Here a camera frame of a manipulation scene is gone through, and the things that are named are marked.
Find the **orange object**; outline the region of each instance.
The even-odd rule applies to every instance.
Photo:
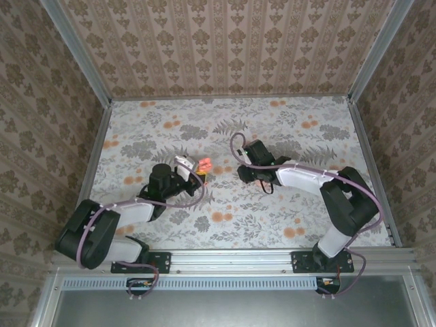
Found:
[[[212,160],[210,158],[204,158],[198,161],[197,172],[207,174],[212,170]]]

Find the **floral tablecloth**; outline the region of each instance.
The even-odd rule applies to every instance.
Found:
[[[370,183],[344,97],[114,102],[91,199],[109,203],[134,197],[148,183],[152,167],[171,165],[175,154],[210,157],[214,168],[198,205],[168,208],[157,221],[117,233],[133,235],[152,249],[312,247],[330,226],[323,200],[289,187],[267,195],[259,183],[242,183],[229,150],[235,131],[248,141],[260,139],[276,157],[318,168],[353,166]],[[190,201],[186,193],[171,200]],[[354,245],[390,242],[382,225]]]

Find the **vent slot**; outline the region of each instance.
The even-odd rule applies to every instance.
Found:
[[[126,290],[127,277],[66,277],[63,291]],[[156,290],[316,290],[315,277],[161,277]]]

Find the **patterned wallpaper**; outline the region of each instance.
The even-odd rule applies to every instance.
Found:
[[[436,299],[436,1],[415,1],[358,107],[396,224]]]
[[[346,93],[394,0],[60,0],[115,98]]]
[[[0,326],[25,326],[102,107],[38,1],[0,1]]]

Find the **wire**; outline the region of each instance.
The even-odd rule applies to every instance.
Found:
[[[141,297],[149,295],[151,293],[151,291],[153,291],[153,289],[156,287],[157,282],[159,281],[159,270],[156,267],[154,267],[150,264],[131,264],[129,262],[124,262],[124,261],[121,261],[118,263],[122,264],[124,266],[127,266],[127,267],[143,267],[143,268],[150,268],[153,270],[153,272],[155,273],[155,278],[153,280],[153,284],[151,284],[150,288],[147,291],[145,291],[145,293],[140,295]],[[134,295],[131,292],[131,288],[133,287],[133,285],[141,283],[141,282],[144,282],[144,281],[142,281],[142,280],[131,281],[131,283],[129,284],[129,287],[127,288],[127,293],[130,295],[130,298],[134,297]]]
[[[87,224],[87,226],[85,227],[83,234],[82,234],[82,238],[79,241],[79,245],[77,246],[77,253],[76,253],[76,261],[77,261],[77,265],[81,268],[84,269],[85,267],[82,265],[82,251],[83,251],[83,244],[88,236],[89,231],[91,230],[91,227],[93,226],[95,220],[97,220],[97,218],[101,215],[101,213],[105,210],[110,210],[111,208],[115,208],[115,207],[123,207],[123,206],[127,206],[130,204],[156,204],[158,206],[166,206],[168,208],[189,208],[191,206],[195,206],[197,203],[199,203],[202,198],[204,197],[204,193],[206,192],[205,187],[204,187],[204,183],[202,181],[202,179],[196,174],[196,172],[194,172],[191,168],[185,166],[183,163],[177,162],[177,165],[181,166],[182,168],[188,170],[191,174],[193,174],[193,176],[197,179],[197,181],[200,183],[200,186],[202,188],[202,193],[200,195],[200,197],[193,201],[192,203],[189,204],[168,204],[168,203],[163,203],[163,202],[158,202],[158,201],[153,201],[153,200],[145,200],[145,199],[141,199],[141,198],[135,198],[133,200],[127,200],[127,201],[121,201],[121,202],[116,202],[116,203],[111,203],[111,204],[107,204],[105,206],[102,206],[99,210],[97,210],[97,212],[89,219],[89,222]]]
[[[352,283],[349,284],[349,285],[347,286],[347,288],[345,288],[343,291],[340,291],[340,292],[338,292],[338,293],[336,293],[336,294],[331,294],[331,293],[330,293],[328,290],[326,290],[325,288],[322,288],[322,287],[319,287],[319,286],[318,286],[318,289],[319,289],[319,290],[323,291],[325,294],[331,295],[332,298],[335,298],[335,297],[337,297],[337,296],[344,295],[345,293],[347,293],[348,291],[350,291],[350,290],[354,287],[354,285],[358,282],[359,278],[362,276],[362,274],[363,274],[365,268],[367,267],[367,259],[366,259],[362,254],[357,253],[357,252],[355,252],[355,251],[352,251],[352,250],[350,250],[350,249],[345,249],[345,250],[346,250],[346,252],[348,252],[348,253],[350,253],[350,254],[352,254],[352,255],[356,255],[356,256],[358,256],[359,258],[362,259],[362,261],[363,261],[363,263],[362,263],[362,268],[359,270],[359,273],[358,273],[357,276],[353,279]]]
[[[337,180],[339,180],[339,181],[341,181],[341,182],[343,182],[345,184],[348,184],[348,185],[350,185],[352,187],[355,187],[356,189],[358,189],[359,191],[364,193],[366,196],[368,196],[374,202],[374,204],[376,205],[376,207],[377,207],[377,209],[379,211],[379,219],[375,223],[373,223],[373,224],[371,224],[371,225],[369,225],[369,226],[359,230],[357,232],[357,234],[354,235],[348,241],[348,243],[345,245],[345,250],[348,253],[350,253],[352,255],[357,255],[358,257],[362,258],[362,260],[363,260],[362,268],[360,269],[360,271],[357,274],[356,278],[352,281],[352,283],[347,288],[345,288],[343,291],[340,291],[339,293],[336,293],[335,295],[333,295],[333,294],[331,294],[331,295],[332,295],[332,298],[334,298],[335,296],[340,296],[340,295],[348,292],[358,282],[359,278],[362,276],[362,274],[363,274],[363,272],[365,270],[365,267],[367,266],[367,260],[365,259],[365,257],[363,255],[357,253],[357,252],[354,252],[354,251],[348,249],[348,247],[354,242],[354,240],[358,237],[359,234],[361,234],[363,232],[366,232],[368,230],[371,230],[372,228],[377,227],[383,221],[383,219],[384,219],[384,211],[383,211],[383,208],[382,208],[379,200],[372,194],[371,191],[369,191],[368,189],[364,188],[362,185],[359,185],[358,183],[350,181],[349,179],[346,179],[346,178],[344,178],[342,176],[333,174],[331,172],[327,172],[325,170],[320,170],[320,169],[317,169],[317,168],[301,166],[300,164],[297,164],[297,163],[295,163],[295,164],[288,164],[288,165],[287,164],[283,164],[283,165],[271,165],[271,166],[255,166],[255,165],[251,165],[251,164],[243,161],[242,159],[240,159],[239,156],[236,154],[236,152],[234,150],[233,141],[234,141],[235,137],[237,137],[237,136],[242,137],[242,139],[243,139],[242,147],[245,146],[245,142],[246,142],[245,135],[240,133],[240,132],[236,132],[230,138],[230,151],[232,152],[232,154],[235,157],[235,159],[238,160],[244,166],[247,166],[247,167],[253,168],[253,169],[259,169],[259,170],[269,170],[271,168],[274,168],[274,169],[275,168],[277,168],[277,169],[278,168],[293,168],[293,169],[299,169],[299,170],[306,170],[308,172],[314,172],[314,173],[317,173],[317,174],[323,174],[325,176],[333,177],[333,178],[335,178],[335,179],[337,179]],[[330,294],[329,291],[325,290],[322,287],[319,287],[319,289],[321,291],[325,292],[326,294]]]

